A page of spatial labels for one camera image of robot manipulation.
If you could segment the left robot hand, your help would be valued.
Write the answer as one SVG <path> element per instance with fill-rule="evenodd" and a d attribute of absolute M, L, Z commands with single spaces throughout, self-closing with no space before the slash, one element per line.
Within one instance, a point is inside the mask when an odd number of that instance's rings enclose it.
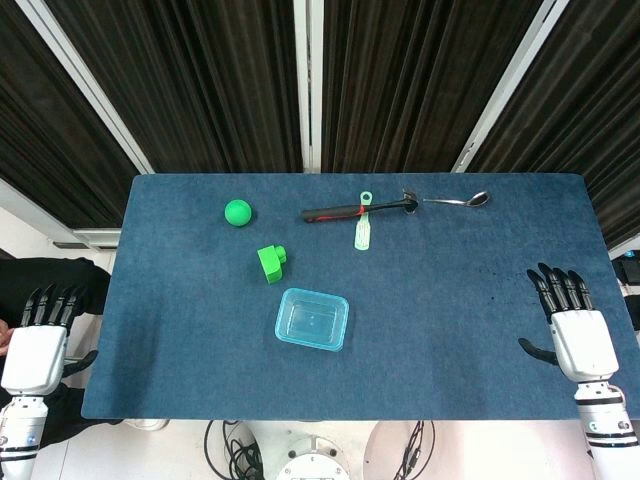
<path fill-rule="evenodd" d="M 84 310 L 85 297 L 84 287 L 58 292 L 54 284 L 31 293 L 9 343 L 0 387 L 12 396 L 47 396 L 62 379 L 94 363 L 97 350 L 83 357 L 66 356 L 70 330 Z"/>

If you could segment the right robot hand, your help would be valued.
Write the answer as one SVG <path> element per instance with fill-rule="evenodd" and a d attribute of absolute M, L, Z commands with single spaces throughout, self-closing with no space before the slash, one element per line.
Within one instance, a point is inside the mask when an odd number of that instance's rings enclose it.
<path fill-rule="evenodd" d="M 557 366 L 569 380 L 593 383 L 609 380 L 619 370 L 613 341 L 603 314 L 594 307 L 588 286 L 575 271 L 544 263 L 529 269 L 553 341 L 544 350 L 528 339 L 518 343 L 529 356 Z"/>

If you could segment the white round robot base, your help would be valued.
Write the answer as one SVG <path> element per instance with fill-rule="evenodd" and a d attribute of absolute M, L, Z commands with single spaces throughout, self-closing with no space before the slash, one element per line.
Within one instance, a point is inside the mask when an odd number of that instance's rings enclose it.
<path fill-rule="evenodd" d="M 341 449 L 327 438 L 310 435 L 285 449 L 275 480 L 351 480 Z"/>

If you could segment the black plastic bin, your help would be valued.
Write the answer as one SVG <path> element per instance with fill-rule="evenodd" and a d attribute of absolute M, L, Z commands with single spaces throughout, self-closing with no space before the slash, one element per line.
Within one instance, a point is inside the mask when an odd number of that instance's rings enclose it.
<path fill-rule="evenodd" d="M 612 266 L 629 312 L 633 329 L 640 334 L 640 257 L 620 256 Z"/>

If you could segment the person in black clothes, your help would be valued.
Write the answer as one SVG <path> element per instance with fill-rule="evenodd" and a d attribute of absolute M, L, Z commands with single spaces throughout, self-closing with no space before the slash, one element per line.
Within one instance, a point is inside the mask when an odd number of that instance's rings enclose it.
<path fill-rule="evenodd" d="M 50 284 L 59 289 L 71 286 L 86 289 L 84 312 L 101 315 L 104 311 L 111 276 L 93 261 L 78 259 L 22 258 L 0 260 L 0 320 L 14 330 L 19 326 L 21 314 L 29 295 L 37 288 Z M 0 358 L 0 378 L 5 358 Z M 100 424 L 118 425 L 118 420 L 86 419 L 81 415 L 85 391 L 61 383 L 45 398 L 48 416 L 41 447 L 64 442 L 82 431 Z"/>

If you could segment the blue felt table mat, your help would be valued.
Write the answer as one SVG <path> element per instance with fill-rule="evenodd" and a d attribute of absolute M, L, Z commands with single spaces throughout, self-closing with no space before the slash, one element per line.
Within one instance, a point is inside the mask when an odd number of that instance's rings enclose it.
<path fill-rule="evenodd" d="M 417 196 L 412 214 L 303 210 Z M 467 200 L 481 207 L 426 203 Z M 252 208 L 230 225 L 226 204 Z M 257 251 L 282 245 L 268 284 Z M 640 345 L 576 174 L 151 174 L 132 183 L 83 414 L 242 420 L 574 419 L 575 385 L 527 276 L 577 272 L 640 419 Z"/>

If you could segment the metal spoon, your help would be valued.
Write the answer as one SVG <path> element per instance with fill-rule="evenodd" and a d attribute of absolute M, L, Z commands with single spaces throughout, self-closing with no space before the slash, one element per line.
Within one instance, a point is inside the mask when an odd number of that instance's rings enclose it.
<path fill-rule="evenodd" d="M 444 204 L 444 205 L 454 205 L 454 206 L 462 206 L 469 208 L 476 208 L 485 205 L 490 200 L 490 195 L 486 191 L 481 191 L 474 194 L 471 198 L 467 200 L 459 200 L 459 199 L 428 199 L 424 198 L 423 201 L 426 203 L 435 203 L 435 204 Z"/>

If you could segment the black pleated curtain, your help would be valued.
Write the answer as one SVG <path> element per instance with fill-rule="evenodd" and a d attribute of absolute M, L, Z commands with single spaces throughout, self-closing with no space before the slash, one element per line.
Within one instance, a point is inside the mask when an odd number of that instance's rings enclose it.
<path fill-rule="evenodd" d="M 121 226 L 137 171 L 14 0 L 0 0 L 0 179 L 72 229 Z"/>
<path fill-rule="evenodd" d="M 292 0 L 46 0 L 158 173 L 299 173 Z"/>
<path fill-rule="evenodd" d="M 640 0 L 570 0 L 468 166 L 583 177 L 605 243 L 640 233 Z"/>
<path fill-rule="evenodd" d="M 450 171 L 541 3 L 324 0 L 322 171 Z"/>

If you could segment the white round floor plate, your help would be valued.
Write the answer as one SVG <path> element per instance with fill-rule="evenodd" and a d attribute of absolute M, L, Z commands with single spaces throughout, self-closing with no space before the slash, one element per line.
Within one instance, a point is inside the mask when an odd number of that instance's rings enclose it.
<path fill-rule="evenodd" d="M 380 421 L 364 455 L 364 480 L 419 480 L 436 445 L 432 420 Z"/>

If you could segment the light green small spatula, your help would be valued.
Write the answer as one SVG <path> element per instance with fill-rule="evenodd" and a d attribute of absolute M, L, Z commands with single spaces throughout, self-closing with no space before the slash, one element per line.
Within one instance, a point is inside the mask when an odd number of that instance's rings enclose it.
<path fill-rule="evenodd" d="M 362 207 L 369 206 L 372 203 L 373 195 L 369 191 L 363 191 L 360 194 L 360 204 Z M 356 224 L 354 248 L 359 251 L 366 251 L 370 246 L 371 227 L 369 222 L 369 214 L 364 212 Z"/>

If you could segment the green ball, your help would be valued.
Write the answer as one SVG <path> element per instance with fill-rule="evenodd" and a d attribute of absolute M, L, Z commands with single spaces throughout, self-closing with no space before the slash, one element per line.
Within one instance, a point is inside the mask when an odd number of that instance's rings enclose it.
<path fill-rule="evenodd" d="M 252 219 L 252 213 L 250 204 L 243 199 L 233 199 L 224 208 L 226 221 L 234 227 L 248 225 Z"/>

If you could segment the green toy block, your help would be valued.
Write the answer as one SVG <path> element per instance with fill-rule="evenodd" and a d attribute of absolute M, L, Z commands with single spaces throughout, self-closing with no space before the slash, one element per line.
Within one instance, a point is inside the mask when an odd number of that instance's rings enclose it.
<path fill-rule="evenodd" d="M 282 266 L 287 261 L 286 249 L 282 245 L 270 245 L 257 251 L 263 273 L 268 284 L 274 284 L 282 279 Z"/>

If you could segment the black hammer with red grip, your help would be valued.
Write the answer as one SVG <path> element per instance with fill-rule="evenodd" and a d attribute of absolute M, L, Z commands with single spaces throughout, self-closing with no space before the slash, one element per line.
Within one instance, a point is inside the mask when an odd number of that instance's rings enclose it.
<path fill-rule="evenodd" d="M 321 209 L 303 210 L 301 218 L 306 223 L 317 223 L 330 220 L 350 219 L 362 217 L 370 212 L 400 208 L 407 214 L 412 214 L 418 207 L 417 196 L 413 192 L 403 193 L 401 200 L 380 204 L 358 204 L 328 207 Z"/>

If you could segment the white window frame rail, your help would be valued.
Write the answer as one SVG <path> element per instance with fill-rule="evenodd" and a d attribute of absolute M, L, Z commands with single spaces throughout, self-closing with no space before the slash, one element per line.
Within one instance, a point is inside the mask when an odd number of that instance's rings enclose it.
<path fill-rule="evenodd" d="M 115 250 L 119 244 L 120 229 L 72 229 L 3 179 L 0 179 L 0 207 L 43 234 L 59 249 Z"/>

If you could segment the white window frame post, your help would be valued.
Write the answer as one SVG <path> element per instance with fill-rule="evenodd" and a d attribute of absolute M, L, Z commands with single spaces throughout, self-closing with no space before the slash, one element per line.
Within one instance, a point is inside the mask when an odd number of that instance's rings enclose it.
<path fill-rule="evenodd" d="M 451 169 L 465 173 L 572 0 L 542 0 Z"/>
<path fill-rule="evenodd" d="M 155 172 L 45 0 L 13 0 L 140 174 Z"/>
<path fill-rule="evenodd" d="M 324 0 L 292 0 L 303 171 L 322 165 Z"/>

